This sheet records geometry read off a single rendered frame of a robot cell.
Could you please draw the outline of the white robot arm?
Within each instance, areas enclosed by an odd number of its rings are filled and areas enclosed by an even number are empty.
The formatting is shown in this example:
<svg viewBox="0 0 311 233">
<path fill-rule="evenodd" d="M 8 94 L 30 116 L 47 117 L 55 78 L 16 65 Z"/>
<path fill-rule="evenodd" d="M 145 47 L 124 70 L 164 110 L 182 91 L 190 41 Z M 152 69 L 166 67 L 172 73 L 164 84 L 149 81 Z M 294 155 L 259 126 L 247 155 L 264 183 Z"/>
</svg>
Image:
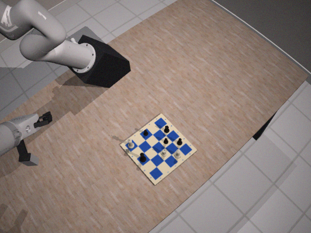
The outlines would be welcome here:
<svg viewBox="0 0 311 233">
<path fill-rule="evenodd" d="M 73 67 L 77 73 L 88 72 L 95 62 L 95 49 L 88 43 L 76 43 L 74 38 L 65 40 L 67 33 L 64 26 L 35 0 L 20 0 L 13 7 L 0 0 L 0 33 L 10 40 L 17 40 L 26 34 L 19 49 L 23 57 L 31 61 Z M 19 162 L 26 166 L 38 166 L 39 158 L 27 152 L 24 140 L 19 144 L 20 137 L 22 133 L 14 124 L 1 123 L 0 157 L 17 147 Z"/>
</svg>

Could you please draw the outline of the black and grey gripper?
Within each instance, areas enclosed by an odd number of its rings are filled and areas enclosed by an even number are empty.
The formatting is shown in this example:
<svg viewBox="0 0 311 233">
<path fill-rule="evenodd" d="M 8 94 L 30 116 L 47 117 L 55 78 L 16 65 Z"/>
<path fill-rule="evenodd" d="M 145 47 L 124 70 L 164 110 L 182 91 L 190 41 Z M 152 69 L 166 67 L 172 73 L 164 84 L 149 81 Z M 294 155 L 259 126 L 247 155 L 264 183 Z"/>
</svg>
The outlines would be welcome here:
<svg viewBox="0 0 311 233">
<path fill-rule="evenodd" d="M 43 119 L 43 121 L 39 121 L 40 119 Z M 42 126 L 48 125 L 50 122 L 52 122 L 52 115 L 49 111 L 40 117 L 38 116 L 38 114 L 30 114 L 18 116 L 6 122 L 14 124 L 15 127 L 18 129 L 18 132 L 22 133 L 22 137 L 20 137 L 21 141 L 29 137 L 30 135 L 38 132 Z"/>
</svg>

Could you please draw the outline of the blue and cream chessboard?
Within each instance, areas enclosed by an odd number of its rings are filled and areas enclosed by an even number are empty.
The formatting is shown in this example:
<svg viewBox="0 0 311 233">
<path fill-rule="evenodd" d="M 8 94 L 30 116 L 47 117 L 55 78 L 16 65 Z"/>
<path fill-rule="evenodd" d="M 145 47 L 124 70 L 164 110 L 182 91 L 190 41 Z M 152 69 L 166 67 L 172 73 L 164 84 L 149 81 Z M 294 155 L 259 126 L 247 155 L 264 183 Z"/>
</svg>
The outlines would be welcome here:
<svg viewBox="0 0 311 233">
<path fill-rule="evenodd" d="M 168 133 L 164 132 L 165 126 L 169 126 L 170 131 Z M 147 130 L 147 136 L 144 135 L 144 130 Z M 197 151 L 162 114 L 129 138 L 135 145 L 132 149 L 128 147 L 128 139 L 120 146 L 154 185 L 158 184 Z M 168 144 L 164 144 L 165 138 L 167 138 Z M 179 138 L 182 139 L 180 146 L 177 144 Z M 166 156 L 161 154 L 163 149 L 167 152 Z M 180 158 L 175 157 L 177 149 L 181 150 Z M 141 152 L 146 157 L 145 162 L 140 161 Z"/>
</svg>

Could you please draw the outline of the white chess king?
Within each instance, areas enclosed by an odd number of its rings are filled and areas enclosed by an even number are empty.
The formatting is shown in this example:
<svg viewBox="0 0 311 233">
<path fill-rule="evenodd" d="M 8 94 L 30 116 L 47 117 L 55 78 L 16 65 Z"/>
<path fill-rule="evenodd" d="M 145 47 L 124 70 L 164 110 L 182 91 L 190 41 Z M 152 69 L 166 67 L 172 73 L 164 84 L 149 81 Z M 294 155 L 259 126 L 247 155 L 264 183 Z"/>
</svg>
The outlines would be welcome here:
<svg viewBox="0 0 311 233">
<path fill-rule="evenodd" d="M 130 149 L 132 149 L 135 145 L 134 145 L 134 143 L 132 143 L 132 139 L 128 139 L 128 147 L 130 148 Z"/>
</svg>

